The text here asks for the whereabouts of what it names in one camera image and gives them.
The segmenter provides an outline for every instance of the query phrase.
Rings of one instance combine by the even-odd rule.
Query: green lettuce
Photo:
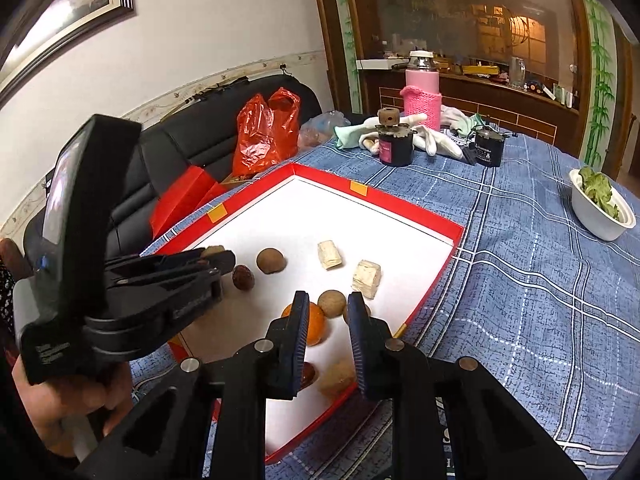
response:
[[[617,205],[609,203],[611,200],[611,184],[607,175],[595,173],[589,166],[583,167],[578,173],[582,177],[584,194],[606,214],[617,220],[620,216],[620,210]]]

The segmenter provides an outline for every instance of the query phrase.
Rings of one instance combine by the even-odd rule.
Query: human hand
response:
[[[102,428],[106,436],[133,406],[129,363],[118,364],[107,385],[87,377],[69,376],[32,386],[21,357],[15,362],[12,376],[38,436],[47,449],[60,456],[74,456],[72,437],[60,425],[63,418],[87,415],[104,406],[113,410]]]

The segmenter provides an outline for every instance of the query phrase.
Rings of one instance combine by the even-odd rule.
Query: person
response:
[[[44,446],[61,457],[63,464],[74,466],[77,461],[73,459],[72,439],[63,431],[62,420],[71,415],[87,415],[104,407],[112,410],[102,428],[103,435],[109,434],[133,407],[131,370],[129,363],[118,364],[106,384],[83,376],[29,384],[14,339],[12,292],[15,279],[26,277],[24,268],[16,265],[20,259],[24,260],[24,257],[13,242],[0,240],[0,346],[10,366],[13,365],[15,387]]]

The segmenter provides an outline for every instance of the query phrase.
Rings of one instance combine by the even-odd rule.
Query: white cap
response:
[[[433,52],[429,50],[412,50],[409,57],[433,57]]]

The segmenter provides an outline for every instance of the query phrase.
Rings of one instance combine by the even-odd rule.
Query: white bowl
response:
[[[574,184],[571,192],[571,205],[574,208],[575,215],[578,220],[591,233],[595,234],[601,240],[610,242],[618,238],[626,229],[632,229],[636,226],[636,216],[633,210],[626,203],[622,195],[611,186],[610,204],[615,204],[620,210],[620,220],[614,220],[602,209],[595,205],[582,190],[582,177],[578,173],[579,170],[571,170],[569,178]]]

